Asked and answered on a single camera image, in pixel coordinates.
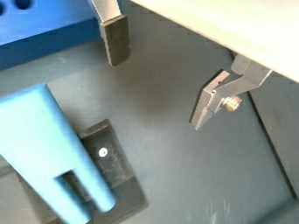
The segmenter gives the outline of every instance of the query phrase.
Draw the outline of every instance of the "metal plate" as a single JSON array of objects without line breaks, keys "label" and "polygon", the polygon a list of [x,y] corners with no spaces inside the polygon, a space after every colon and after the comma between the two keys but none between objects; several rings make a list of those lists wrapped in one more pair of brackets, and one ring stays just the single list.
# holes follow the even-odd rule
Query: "metal plate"
[{"label": "metal plate", "polygon": [[102,23],[100,34],[106,41],[108,63],[115,67],[127,60],[131,53],[127,17],[122,15]]},{"label": "metal plate", "polygon": [[[68,173],[64,177],[83,196],[91,208],[92,220],[90,224],[115,224],[147,207],[146,196],[127,162],[122,146],[110,125],[110,120],[100,122],[90,129],[82,131],[79,136],[83,137],[82,142],[87,152],[115,192],[118,201],[112,210],[107,213],[102,213],[95,208],[90,196],[84,193],[80,183],[72,173]],[[104,154],[99,155],[99,151],[103,148],[107,149],[107,155],[104,157],[100,156]],[[59,218],[48,222],[48,224],[62,223]]]}]

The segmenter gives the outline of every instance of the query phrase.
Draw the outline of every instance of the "gray panel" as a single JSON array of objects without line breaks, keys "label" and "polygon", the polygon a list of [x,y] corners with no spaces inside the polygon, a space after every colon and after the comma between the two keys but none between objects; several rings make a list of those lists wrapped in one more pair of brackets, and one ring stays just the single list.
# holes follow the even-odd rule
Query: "gray panel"
[{"label": "gray panel", "polygon": [[[76,131],[110,118],[150,202],[124,224],[255,223],[291,193],[248,98],[203,130],[188,124],[198,90],[230,68],[228,53],[135,4],[124,10],[132,54],[122,65],[108,65],[98,41],[3,71],[2,95],[48,81]],[[24,224],[20,208],[10,209]]]},{"label": "gray panel", "polygon": [[251,95],[294,190],[299,194],[299,84],[274,73]]}]

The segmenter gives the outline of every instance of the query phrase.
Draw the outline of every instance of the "blue object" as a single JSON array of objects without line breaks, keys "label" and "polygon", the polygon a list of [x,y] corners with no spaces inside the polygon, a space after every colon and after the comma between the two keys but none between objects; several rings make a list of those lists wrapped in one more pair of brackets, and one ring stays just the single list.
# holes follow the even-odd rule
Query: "blue object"
[{"label": "blue object", "polygon": [[100,38],[88,0],[0,0],[0,7],[0,70]]},{"label": "blue object", "polygon": [[46,84],[0,99],[0,153],[71,224],[90,221],[90,212],[62,176],[72,171],[98,208],[106,212],[116,204],[76,133]]}]

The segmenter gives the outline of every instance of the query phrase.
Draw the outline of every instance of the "gray floor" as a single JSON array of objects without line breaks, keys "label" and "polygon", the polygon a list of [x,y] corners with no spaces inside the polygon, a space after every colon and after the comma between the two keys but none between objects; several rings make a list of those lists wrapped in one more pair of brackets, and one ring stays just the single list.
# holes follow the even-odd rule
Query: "gray floor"
[{"label": "gray floor", "polygon": [[[230,68],[228,53],[130,2],[126,14],[124,64],[108,66],[100,40],[0,72],[2,95],[46,81],[76,131],[111,120],[150,202],[124,224],[259,223],[291,193],[248,98],[203,130],[188,124],[200,86]],[[2,223],[44,223],[40,204],[7,169]]]}]

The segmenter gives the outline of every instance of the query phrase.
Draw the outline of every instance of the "dark recessed slot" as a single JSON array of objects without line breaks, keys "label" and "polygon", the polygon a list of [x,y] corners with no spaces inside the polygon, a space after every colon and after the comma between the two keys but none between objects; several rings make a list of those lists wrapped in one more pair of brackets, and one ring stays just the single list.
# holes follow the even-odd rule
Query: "dark recessed slot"
[{"label": "dark recessed slot", "polygon": [[0,16],[6,13],[6,5],[0,2]]},{"label": "dark recessed slot", "polygon": [[27,10],[31,8],[34,0],[14,0],[14,3],[20,10]]}]

